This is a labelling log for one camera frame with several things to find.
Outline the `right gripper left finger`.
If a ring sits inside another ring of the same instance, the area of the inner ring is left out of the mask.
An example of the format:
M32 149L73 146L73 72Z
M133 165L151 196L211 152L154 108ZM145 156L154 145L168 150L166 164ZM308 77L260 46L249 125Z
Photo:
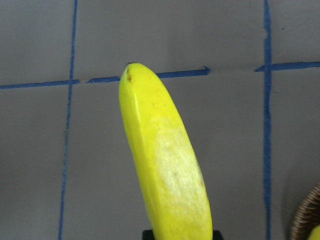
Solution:
M154 233L152 229L143 230L141 234L142 240L154 240Z

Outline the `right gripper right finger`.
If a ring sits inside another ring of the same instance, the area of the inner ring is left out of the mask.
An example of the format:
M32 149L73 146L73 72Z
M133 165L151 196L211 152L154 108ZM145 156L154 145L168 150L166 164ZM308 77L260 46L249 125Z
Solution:
M223 240L223 235L219 230L213 231L213 240Z

